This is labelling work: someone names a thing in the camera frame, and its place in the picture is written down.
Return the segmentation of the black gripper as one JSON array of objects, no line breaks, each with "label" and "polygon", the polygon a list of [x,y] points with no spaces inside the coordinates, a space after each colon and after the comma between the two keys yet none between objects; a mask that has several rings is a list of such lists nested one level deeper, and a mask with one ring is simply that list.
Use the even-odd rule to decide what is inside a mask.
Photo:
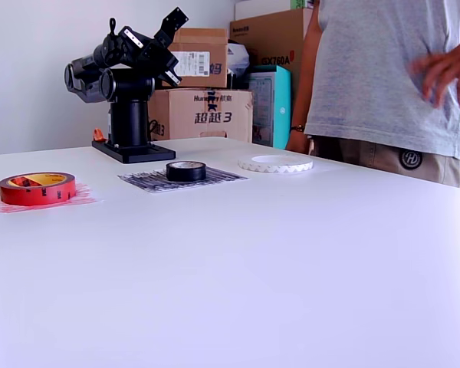
[{"label": "black gripper", "polygon": [[172,87],[178,87],[182,81],[175,72],[179,63],[169,50],[176,32],[181,25],[162,26],[154,36],[148,38],[125,26],[119,33],[124,51],[121,63],[150,77],[165,81]]}]

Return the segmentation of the person's right hand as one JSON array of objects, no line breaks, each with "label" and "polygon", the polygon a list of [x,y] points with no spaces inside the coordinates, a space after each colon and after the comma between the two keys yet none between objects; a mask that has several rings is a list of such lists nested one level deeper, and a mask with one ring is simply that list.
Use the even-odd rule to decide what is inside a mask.
[{"label": "person's right hand", "polygon": [[286,150],[308,155],[311,148],[311,139],[303,132],[292,130],[286,145]]}]

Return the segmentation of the person's left hand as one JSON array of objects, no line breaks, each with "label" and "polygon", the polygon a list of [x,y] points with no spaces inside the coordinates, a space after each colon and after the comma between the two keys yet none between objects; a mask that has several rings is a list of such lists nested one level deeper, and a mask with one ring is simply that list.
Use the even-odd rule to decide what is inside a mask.
[{"label": "person's left hand", "polygon": [[444,54],[427,54],[409,65],[413,75],[422,75],[421,95],[439,107],[448,86],[456,82],[456,97],[460,106],[460,45]]}]

